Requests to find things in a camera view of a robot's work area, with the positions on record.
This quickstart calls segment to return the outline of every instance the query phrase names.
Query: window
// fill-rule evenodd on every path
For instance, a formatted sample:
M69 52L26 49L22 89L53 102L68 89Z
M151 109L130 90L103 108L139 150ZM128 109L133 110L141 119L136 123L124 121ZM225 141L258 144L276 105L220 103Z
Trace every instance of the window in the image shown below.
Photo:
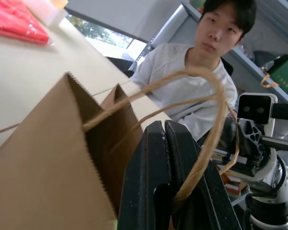
M104 56L135 61L146 43L88 22L71 14L66 17Z

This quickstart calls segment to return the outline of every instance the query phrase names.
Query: young man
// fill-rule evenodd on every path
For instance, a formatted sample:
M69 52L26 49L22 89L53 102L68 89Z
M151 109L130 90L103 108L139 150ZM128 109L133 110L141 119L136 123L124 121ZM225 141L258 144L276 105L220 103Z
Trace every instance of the young man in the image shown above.
M226 72L221 56L238 45L255 22L255 0L206 0L198 23L195 46L164 44L150 52L131 81L140 88L178 70L203 66L213 71L224 85L228 103L234 106L237 90ZM149 97L160 108L173 103L214 94L211 84L197 76L185 76L152 92ZM215 101L182 105L166 111L185 125L198 140L213 125Z

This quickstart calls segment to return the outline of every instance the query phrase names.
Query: man's nose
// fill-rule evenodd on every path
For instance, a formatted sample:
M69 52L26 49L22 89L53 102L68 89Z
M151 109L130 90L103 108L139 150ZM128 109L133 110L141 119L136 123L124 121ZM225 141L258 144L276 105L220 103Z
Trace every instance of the man's nose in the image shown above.
M222 37L222 30L218 29L218 30L215 30L215 31L212 31L210 34L209 34L209 37L211 39L213 39L214 41L218 42L220 41L221 37Z

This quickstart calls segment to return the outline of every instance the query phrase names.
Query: table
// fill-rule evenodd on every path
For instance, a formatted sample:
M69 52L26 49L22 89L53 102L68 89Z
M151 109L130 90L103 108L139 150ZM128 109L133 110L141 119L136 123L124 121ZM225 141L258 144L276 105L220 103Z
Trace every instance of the table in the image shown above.
M67 19L58 28L45 30L54 45L43 47L0 36L0 129L20 123L68 71L99 103L116 84L127 95L139 90ZM148 97L132 107L138 119L158 109ZM159 114L142 127L166 119ZM0 145L12 132L0 134Z

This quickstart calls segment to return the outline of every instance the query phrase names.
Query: man's neck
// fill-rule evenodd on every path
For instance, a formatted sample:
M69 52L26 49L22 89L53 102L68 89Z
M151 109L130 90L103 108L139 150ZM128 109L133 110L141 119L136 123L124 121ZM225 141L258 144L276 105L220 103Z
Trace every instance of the man's neck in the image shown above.
M185 57L185 66L187 67L195 67L195 66L203 66L210 70L215 70L220 63L220 58L207 58L200 55L199 52L196 51L196 48L193 47L188 50Z

